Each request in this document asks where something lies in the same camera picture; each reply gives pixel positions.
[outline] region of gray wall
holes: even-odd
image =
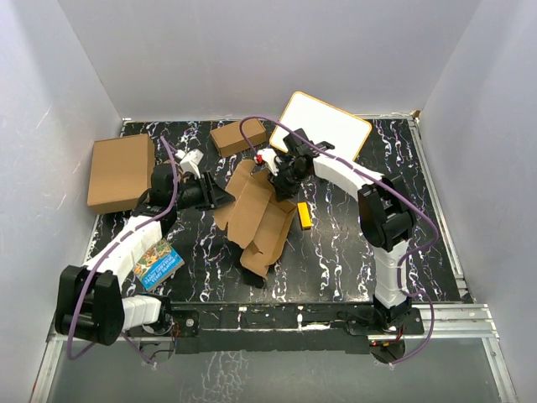
[[[479,0],[59,0],[120,116],[421,109]]]
[[[95,139],[121,120],[55,0],[0,2],[0,401],[30,397],[58,276],[79,264]]]
[[[485,0],[421,131],[471,291],[490,305],[521,401],[537,392],[537,3]]]

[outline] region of small yellow object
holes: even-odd
[[[301,201],[297,206],[299,208],[300,226],[303,230],[310,229],[312,224],[308,203]]]

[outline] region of book cover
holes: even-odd
[[[160,239],[136,263],[134,274],[147,291],[154,290],[170,277],[185,261],[165,239]]]

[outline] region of white board with yellow border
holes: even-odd
[[[371,132],[370,122],[303,92],[293,94],[279,120],[291,130],[304,129],[314,144],[327,141],[334,145],[331,153],[346,160],[358,157]],[[282,128],[276,128],[270,136],[270,145],[286,153],[284,137],[287,134]]]

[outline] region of marble surface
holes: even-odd
[[[122,135],[149,133],[156,144],[157,161],[165,159],[158,142],[163,135],[178,149],[200,149],[200,169],[210,171],[225,187],[237,163],[253,153],[220,159],[209,132],[225,122],[127,123]],[[371,121],[373,131],[364,144],[358,163],[383,173],[403,174],[412,202],[435,220],[420,161],[406,119]],[[272,126],[265,124],[268,133]],[[270,269],[268,279],[245,270],[239,264],[242,250],[226,239],[213,221],[212,212],[178,212],[178,222],[167,239],[185,260],[185,265],[157,290],[172,301],[224,302],[318,302],[370,301],[373,298],[375,268],[371,247],[357,222],[357,203],[331,183],[311,178],[302,186],[298,201],[310,204],[313,228],[302,231],[298,216],[291,226],[284,253]],[[129,212],[99,217],[91,241],[97,254],[117,235]],[[410,247],[426,243],[432,230],[418,220]],[[425,290],[433,301],[459,301],[455,278],[442,241],[409,260],[409,288]],[[123,294],[131,296],[143,287],[131,274]]]

